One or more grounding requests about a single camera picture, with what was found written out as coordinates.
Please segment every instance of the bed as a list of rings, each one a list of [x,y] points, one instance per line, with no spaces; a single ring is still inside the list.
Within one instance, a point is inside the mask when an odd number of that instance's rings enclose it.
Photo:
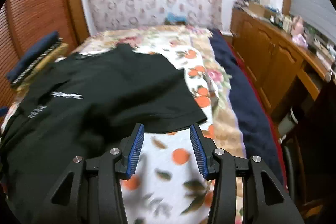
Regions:
[[[208,118],[200,125],[203,134],[234,156],[260,155],[285,185],[272,123],[218,30],[157,26],[106,31],[88,38],[75,52],[94,55],[119,43],[137,52],[162,54],[176,68],[184,68],[196,98],[206,97],[203,89],[209,90],[210,98],[198,102]],[[21,100],[22,96],[11,106],[2,128]],[[160,156],[151,156],[158,152]],[[207,221],[214,183],[205,182],[198,172],[188,130],[147,134],[136,174],[121,185],[129,223]],[[236,223],[241,223],[242,212],[242,181],[237,178]]]

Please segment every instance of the yellow folded garment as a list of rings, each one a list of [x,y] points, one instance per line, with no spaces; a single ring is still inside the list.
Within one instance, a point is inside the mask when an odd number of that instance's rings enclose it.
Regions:
[[[47,56],[45,56],[31,71],[31,73],[22,81],[21,85],[16,89],[16,92],[22,93],[26,92],[30,86],[30,84],[34,81],[35,76],[43,70],[43,68],[54,62],[57,58],[64,56],[64,54],[68,51],[69,45],[66,43],[62,43],[56,49],[52,50]]]

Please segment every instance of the trash can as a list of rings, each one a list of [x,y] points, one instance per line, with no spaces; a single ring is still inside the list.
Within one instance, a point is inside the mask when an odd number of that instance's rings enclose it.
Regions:
[[[278,126],[280,136],[286,135],[291,131],[292,128],[305,116],[304,111],[301,107],[291,107],[291,110],[287,115],[282,119]]]

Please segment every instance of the floral bedspread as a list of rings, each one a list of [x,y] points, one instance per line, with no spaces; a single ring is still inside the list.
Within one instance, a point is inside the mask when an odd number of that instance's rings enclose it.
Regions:
[[[185,80],[196,102],[208,117],[200,125],[234,156],[246,157],[228,95],[230,76],[216,61],[204,28],[156,26],[106,31],[88,38],[77,51],[95,54],[129,43],[136,52],[164,55],[176,68],[185,69]],[[168,134],[146,133],[135,175],[122,181],[122,194],[129,223],[207,223],[213,182],[199,174],[189,130]],[[237,179],[236,224],[241,223],[243,188]]]

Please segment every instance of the black t-shirt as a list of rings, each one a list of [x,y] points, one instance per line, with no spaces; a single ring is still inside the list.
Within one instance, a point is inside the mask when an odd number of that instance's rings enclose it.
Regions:
[[[73,54],[47,67],[6,126],[0,155],[14,214],[30,223],[75,156],[118,147],[137,122],[167,133],[206,116],[164,56],[129,45],[97,56]]]

